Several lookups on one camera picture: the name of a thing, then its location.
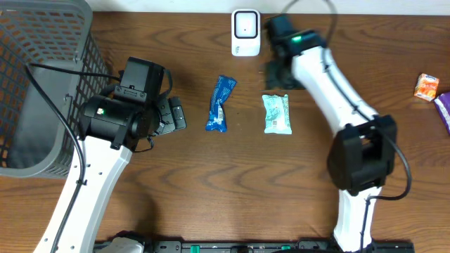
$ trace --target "plastic wrapper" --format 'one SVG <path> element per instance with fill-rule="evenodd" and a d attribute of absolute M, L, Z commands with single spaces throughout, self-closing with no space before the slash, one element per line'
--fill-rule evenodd
<path fill-rule="evenodd" d="M 231 77 L 219 76 L 211 96 L 210 118 L 206 123 L 206 131 L 217 130 L 222 133 L 226 132 L 227 128 L 223 106 L 236 84 L 237 81 Z"/>
<path fill-rule="evenodd" d="M 277 95 L 263 95 L 264 107 L 266 108 L 266 134 L 292 134 L 289 120 L 288 95 L 283 97 Z"/>
<path fill-rule="evenodd" d="M 416 97 L 425 99 L 426 101 L 432 101 L 436 97 L 436 90 L 438 85 L 438 78 L 432 77 L 428 74 L 421 74 L 417 79 L 417 85 L 416 89 L 414 89 L 414 95 Z"/>

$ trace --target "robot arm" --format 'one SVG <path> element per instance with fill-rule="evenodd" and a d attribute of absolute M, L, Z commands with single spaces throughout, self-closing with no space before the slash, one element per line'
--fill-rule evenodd
<path fill-rule="evenodd" d="M 165 134 L 186 127 L 179 100 L 167 100 L 169 90 L 160 95 L 164 73 L 164 67 L 158 64 L 129 58 L 120 84 L 107 87 L 83 104 L 79 114 L 79 144 L 86 159 L 85 181 L 57 242 L 57 252 L 92 252 L 111 192 L 138 141 L 149 134 Z M 34 252 L 52 251 L 77 185 L 79 166 L 74 150 L 58 204 Z M 135 240 L 118 238 L 110 249 L 101 252 L 139 253 L 144 246 Z"/>
<path fill-rule="evenodd" d="M 394 150 L 377 134 L 375 125 L 395 139 L 395 123 L 389 116 L 380 118 L 362 100 L 317 33 L 294 30 L 285 15 L 270 19 L 266 29 L 277 69 L 289 69 L 292 74 L 284 76 L 285 80 L 280 83 L 292 82 L 289 86 L 308 90 L 333 132 L 335 139 L 327 161 L 333 183 L 339 188 L 339 216 L 333 237 L 343 252 L 357 252 L 361 245 L 366 199 L 380 194 L 386 176 L 393 169 Z M 363 117 L 355 106 L 367 116 Z M 372 241 L 374 206 L 368 209 L 365 248 Z"/>

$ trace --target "green light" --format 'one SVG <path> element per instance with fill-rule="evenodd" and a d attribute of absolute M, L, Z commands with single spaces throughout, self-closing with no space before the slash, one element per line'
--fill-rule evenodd
<path fill-rule="evenodd" d="M 104 115 L 105 114 L 105 110 L 103 108 L 99 108 L 99 109 L 97 109 L 97 114 L 98 115 Z"/>
<path fill-rule="evenodd" d="M 301 36 L 296 36 L 296 37 L 293 37 L 291 40 L 292 40 L 292 42 L 299 43 L 299 42 L 301 42 L 302 37 Z"/>

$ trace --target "purple package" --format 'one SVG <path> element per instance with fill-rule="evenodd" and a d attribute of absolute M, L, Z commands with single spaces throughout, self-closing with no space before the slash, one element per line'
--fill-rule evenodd
<path fill-rule="evenodd" d="M 450 134 L 450 92 L 444 93 L 435 99 L 435 106 L 441 119 L 444 122 L 445 128 Z"/>

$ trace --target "packaged snack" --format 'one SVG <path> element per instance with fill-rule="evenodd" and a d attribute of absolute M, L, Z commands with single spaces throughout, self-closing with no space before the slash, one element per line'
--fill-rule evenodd
<path fill-rule="evenodd" d="M 206 123 L 206 131 L 226 132 L 226 121 L 223 105 L 230 96 L 237 81 L 231 77 L 220 75 L 211 96 L 210 118 Z"/>
<path fill-rule="evenodd" d="M 417 79 L 416 90 L 414 95 L 416 97 L 431 101 L 436 97 L 437 85 L 439 80 L 427 74 L 421 74 Z"/>
<path fill-rule="evenodd" d="M 450 92 L 438 96 L 434 102 L 436 109 L 444 122 L 445 128 L 450 134 Z"/>
<path fill-rule="evenodd" d="M 280 97 L 277 95 L 263 95 L 264 107 L 266 108 L 266 134 L 292 134 L 289 120 L 288 95 Z"/>

